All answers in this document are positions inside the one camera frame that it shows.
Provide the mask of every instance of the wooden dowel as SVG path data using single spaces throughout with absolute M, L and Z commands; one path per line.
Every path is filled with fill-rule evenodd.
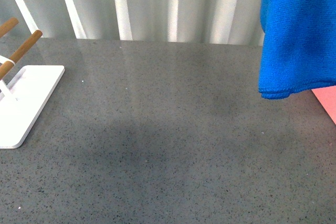
M 16 26 L 18 23 L 19 21 L 16 18 L 10 18 L 5 23 L 3 23 L 0 26 L 0 38 L 8 33 L 10 30 L 12 30 L 13 27 Z
M 38 41 L 42 36 L 40 30 L 36 30 L 23 44 L 12 54 L 9 58 L 15 63 L 22 58 L 22 56 Z M 6 61 L 0 66 L 0 80 L 5 77 L 6 74 L 12 69 L 14 64 L 10 61 Z

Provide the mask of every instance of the blue towel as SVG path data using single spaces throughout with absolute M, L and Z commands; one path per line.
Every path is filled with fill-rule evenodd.
M 261 0 L 260 19 L 261 97 L 336 85 L 336 0 Z

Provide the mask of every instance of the white base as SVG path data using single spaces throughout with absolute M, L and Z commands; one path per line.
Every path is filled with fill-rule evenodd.
M 17 101 L 0 93 L 1 149 L 22 145 L 64 71 L 64 66 L 24 66 L 7 85 Z

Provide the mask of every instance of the white curtain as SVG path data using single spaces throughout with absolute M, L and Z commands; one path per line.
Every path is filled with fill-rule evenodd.
M 9 35 L 262 45 L 260 0 L 0 0 Z

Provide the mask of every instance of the gray countertop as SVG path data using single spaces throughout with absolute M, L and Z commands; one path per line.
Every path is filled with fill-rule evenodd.
M 336 126 L 311 91 L 262 99 L 260 53 L 41 39 L 6 80 L 66 72 L 0 150 L 0 223 L 336 223 Z

